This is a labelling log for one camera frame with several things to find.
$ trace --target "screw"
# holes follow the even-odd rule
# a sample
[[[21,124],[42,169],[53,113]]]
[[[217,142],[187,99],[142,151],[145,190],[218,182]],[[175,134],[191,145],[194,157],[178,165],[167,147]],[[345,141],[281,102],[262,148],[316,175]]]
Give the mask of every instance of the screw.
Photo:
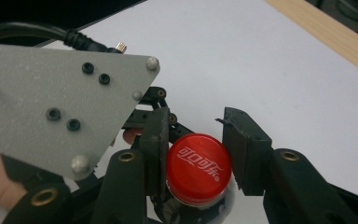
[[[80,129],[80,121],[78,119],[70,119],[66,122],[66,128],[71,132],[78,131]]]
[[[46,118],[49,120],[59,120],[61,118],[61,111],[57,108],[49,108],[46,111]]]
[[[81,70],[84,73],[91,75],[94,72],[94,65],[92,63],[83,63]]]
[[[100,75],[99,80],[100,80],[100,83],[101,83],[101,84],[107,85],[107,84],[109,84],[109,82],[110,82],[110,76],[107,75],[107,74],[102,74],[102,75]]]
[[[141,101],[143,96],[144,95],[139,91],[135,91],[132,93],[132,99],[134,99],[136,101]]]
[[[127,46],[122,42],[118,42],[115,49],[120,51],[121,53],[124,53],[127,50]]]
[[[84,155],[77,155],[72,159],[71,168],[75,174],[84,174],[90,168],[90,160]]]
[[[158,59],[155,57],[150,57],[147,59],[146,67],[148,70],[156,71],[158,69]]]

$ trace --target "red bottle cap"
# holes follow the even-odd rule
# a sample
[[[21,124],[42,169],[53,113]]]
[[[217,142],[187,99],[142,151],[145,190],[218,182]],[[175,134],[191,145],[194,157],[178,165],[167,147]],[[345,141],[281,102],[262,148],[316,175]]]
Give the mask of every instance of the red bottle cap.
[[[171,193],[190,205],[216,199],[231,178],[231,161],[218,140],[202,133],[178,139],[167,156],[167,184]]]

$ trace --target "wooden board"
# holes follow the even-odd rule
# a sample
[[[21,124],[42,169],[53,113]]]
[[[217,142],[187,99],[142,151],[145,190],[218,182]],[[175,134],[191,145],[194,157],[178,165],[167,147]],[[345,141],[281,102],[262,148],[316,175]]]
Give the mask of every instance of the wooden board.
[[[342,57],[358,66],[358,34],[305,0],[266,0]]]

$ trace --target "gray metal plate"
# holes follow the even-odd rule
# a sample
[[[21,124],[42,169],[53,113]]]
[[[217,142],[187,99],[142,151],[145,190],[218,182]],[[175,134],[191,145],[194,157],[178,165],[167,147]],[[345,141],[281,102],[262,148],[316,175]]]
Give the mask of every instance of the gray metal plate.
[[[132,94],[146,92],[159,72],[147,56],[0,45],[0,151],[58,175],[85,178],[92,172],[138,104]],[[82,72],[93,63],[92,75]],[[104,86],[99,75],[111,82]],[[51,107],[60,120],[46,118]],[[77,132],[66,122],[78,119]],[[73,158],[89,169],[75,173]]]

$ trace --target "bottle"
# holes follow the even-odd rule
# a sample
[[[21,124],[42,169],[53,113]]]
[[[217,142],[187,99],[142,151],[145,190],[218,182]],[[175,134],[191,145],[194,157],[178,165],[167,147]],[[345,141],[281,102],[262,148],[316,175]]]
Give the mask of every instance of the bottle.
[[[151,197],[163,223],[222,223],[234,204],[231,161],[225,147],[202,133],[178,139],[167,155],[164,198]]]

